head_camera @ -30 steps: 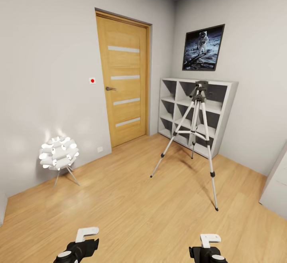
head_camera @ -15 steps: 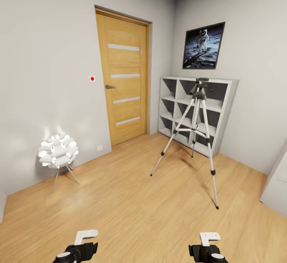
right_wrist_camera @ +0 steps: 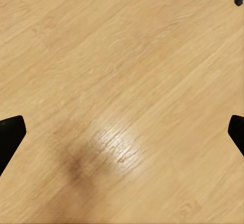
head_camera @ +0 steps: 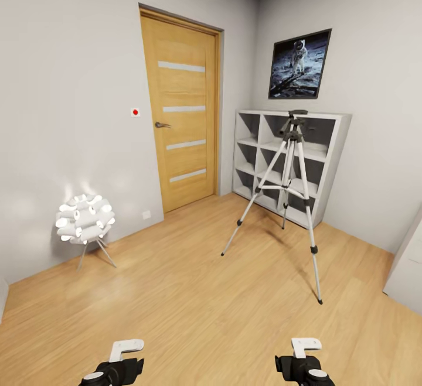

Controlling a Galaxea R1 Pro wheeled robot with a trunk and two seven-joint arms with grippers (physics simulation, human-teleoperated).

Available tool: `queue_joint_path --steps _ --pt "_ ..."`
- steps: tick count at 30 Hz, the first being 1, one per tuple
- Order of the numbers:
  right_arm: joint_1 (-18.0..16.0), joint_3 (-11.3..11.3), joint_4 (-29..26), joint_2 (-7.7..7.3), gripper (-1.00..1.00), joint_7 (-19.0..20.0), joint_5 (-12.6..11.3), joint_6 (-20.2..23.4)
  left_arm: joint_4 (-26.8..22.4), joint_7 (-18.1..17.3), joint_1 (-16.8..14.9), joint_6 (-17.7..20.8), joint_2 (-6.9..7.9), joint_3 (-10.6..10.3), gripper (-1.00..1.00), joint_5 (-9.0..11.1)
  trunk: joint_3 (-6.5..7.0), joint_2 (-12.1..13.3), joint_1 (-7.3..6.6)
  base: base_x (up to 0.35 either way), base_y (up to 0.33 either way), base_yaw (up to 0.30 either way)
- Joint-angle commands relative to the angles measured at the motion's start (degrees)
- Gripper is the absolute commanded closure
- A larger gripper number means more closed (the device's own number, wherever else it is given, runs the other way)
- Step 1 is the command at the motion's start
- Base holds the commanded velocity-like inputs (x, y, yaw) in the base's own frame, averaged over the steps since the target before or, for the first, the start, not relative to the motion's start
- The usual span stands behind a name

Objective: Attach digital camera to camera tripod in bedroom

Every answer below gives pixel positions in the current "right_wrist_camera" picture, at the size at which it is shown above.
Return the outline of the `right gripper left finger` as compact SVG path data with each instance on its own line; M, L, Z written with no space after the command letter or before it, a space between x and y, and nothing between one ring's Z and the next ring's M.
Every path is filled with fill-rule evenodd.
M0 120L0 175L25 135L26 127L21 115Z

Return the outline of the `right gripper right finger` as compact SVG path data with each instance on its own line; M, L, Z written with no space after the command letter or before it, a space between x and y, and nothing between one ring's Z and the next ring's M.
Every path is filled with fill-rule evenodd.
M228 133L244 156L244 117L233 115L229 123Z

